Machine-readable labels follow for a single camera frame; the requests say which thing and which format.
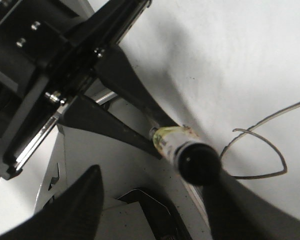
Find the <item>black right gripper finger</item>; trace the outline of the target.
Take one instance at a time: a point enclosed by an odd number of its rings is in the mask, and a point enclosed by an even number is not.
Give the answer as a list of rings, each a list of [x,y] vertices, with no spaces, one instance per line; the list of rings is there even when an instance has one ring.
[[[300,240],[300,220],[263,200],[222,171],[202,189],[214,240]]]
[[[93,240],[104,205],[99,165],[90,166],[52,204],[0,235],[0,240]]]

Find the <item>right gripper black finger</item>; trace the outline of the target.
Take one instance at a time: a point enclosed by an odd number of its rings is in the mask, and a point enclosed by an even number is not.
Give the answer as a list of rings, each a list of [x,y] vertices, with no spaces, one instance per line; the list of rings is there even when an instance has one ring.
[[[178,125],[148,92],[119,46],[96,48],[95,54],[97,62],[94,69],[105,87],[143,112],[154,121],[155,126]]]
[[[59,117],[63,126],[103,135],[161,159],[153,143],[85,95],[77,95]]]

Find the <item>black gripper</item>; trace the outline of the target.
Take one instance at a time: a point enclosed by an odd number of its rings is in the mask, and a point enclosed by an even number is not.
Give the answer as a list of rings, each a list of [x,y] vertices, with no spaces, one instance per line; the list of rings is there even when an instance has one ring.
[[[0,0],[0,177],[18,176],[66,107],[99,79],[95,49],[119,46],[148,0]]]

